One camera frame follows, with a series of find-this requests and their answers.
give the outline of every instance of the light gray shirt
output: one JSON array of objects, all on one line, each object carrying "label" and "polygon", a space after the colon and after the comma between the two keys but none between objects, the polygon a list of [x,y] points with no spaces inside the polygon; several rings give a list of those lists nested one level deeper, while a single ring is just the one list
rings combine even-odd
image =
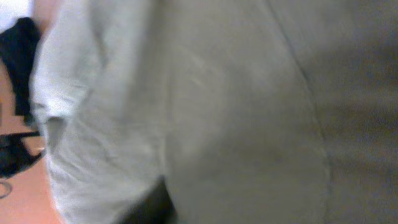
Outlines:
[{"label": "light gray shirt", "polygon": [[70,0],[34,112],[67,223],[398,220],[398,2]]}]

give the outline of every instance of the wooden floor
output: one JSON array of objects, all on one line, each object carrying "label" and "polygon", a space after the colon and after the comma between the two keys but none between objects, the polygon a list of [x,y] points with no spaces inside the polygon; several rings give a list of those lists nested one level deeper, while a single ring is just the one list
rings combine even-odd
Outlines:
[{"label": "wooden floor", "polygon": [[[35,20],[40,22],[44,30],[49,23],[47,19],[54,7],[53,0],[38,0],[35,4]],[[29,131],[23,127],[21,118],[12,116],[14,96],[11,91],[8,75],[4,65],[0,62],[0,100],[2,104],[2,118],[0,134],[19,133]],[[39,138],[28,142],[33,150],[42,146]],[[13,186],[12,193],[0,199],[1,224],[59,224],[58,215],[53,207],[49,184],[46,179],[44,160],[33,168],[7,180]]]}]

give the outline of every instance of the cloth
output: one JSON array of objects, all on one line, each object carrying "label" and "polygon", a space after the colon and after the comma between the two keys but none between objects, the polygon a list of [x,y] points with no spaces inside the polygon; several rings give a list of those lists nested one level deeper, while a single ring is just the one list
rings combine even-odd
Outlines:
[{"label": "cloth", "polygon": [[35,114],[67,223],[398,220],[398,2],[65,1]]},{"label": "cloth", "polygon": [[16,98],[16,116],[30,117],[29,78],[40,33],[32,19],[25,17],[0,34],[0,57],[4,62]]}]

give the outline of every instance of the black object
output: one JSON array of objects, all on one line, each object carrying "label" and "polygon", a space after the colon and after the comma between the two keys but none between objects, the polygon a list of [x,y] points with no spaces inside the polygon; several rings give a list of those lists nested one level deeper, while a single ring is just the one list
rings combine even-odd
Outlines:
[{"label": "black object", "polygon": [[26,17],[0,34],[0,57],[4,62],[16,98],[16,116],[30,121],[29,77],[32,72],[40,32],[33,20]]},{"label": "black object", "polygon": [[167,191],[165,179],[161,178],[154,189],[134,208],[129,209],[115,224],[164,224],[176,216]]},{"label": "black object", "polygon": [[39,132],[0,135],[0,178],[10,178],[29,169],[41,157],[31,156],[23,138],[40,136]]}]

